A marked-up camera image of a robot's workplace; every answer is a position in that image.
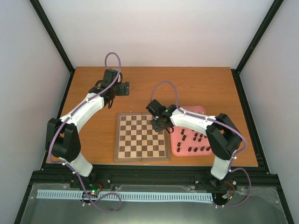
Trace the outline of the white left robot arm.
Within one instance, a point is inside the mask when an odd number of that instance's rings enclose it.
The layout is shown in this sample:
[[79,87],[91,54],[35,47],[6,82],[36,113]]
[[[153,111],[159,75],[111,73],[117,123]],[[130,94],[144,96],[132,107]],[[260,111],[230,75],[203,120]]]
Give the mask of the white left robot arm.
[[97,81],[84,100],[59,119],[51,118],[47,123],[45,150],[49,158],[60,159],[73,172],[81,176],[87,188],[96,185],[97,176],[92,173],[92,164],[81,153],[79,132],[86,122],[106,105],[112,107],[116,96],[129,95],[129,82],[122,82],[122,73],[117,69],[106,69],[102,80]]

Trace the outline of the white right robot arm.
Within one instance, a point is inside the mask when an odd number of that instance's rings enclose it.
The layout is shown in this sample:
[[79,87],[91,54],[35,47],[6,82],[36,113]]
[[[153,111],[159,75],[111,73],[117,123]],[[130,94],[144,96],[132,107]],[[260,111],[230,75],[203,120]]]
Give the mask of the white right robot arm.
[[192,112],[178,106],[178,99],[174,105],[165,107],[153,96],[146,110],[153,116],[150,123],[154,131],[167,131],[171,135],[171,143],[181,143],[180,152],[184,147],[191,147],[191,144],[176,140],[181,135],[179,130],[184,131],[182,136],[187,138],[191,136],[187,130],[206,137],[208,146],[214,154],[211,175],[218,180],[223,180],[232,171],[231,166],[236,155],[247,147],[246,139],[226,114],[207,116]]

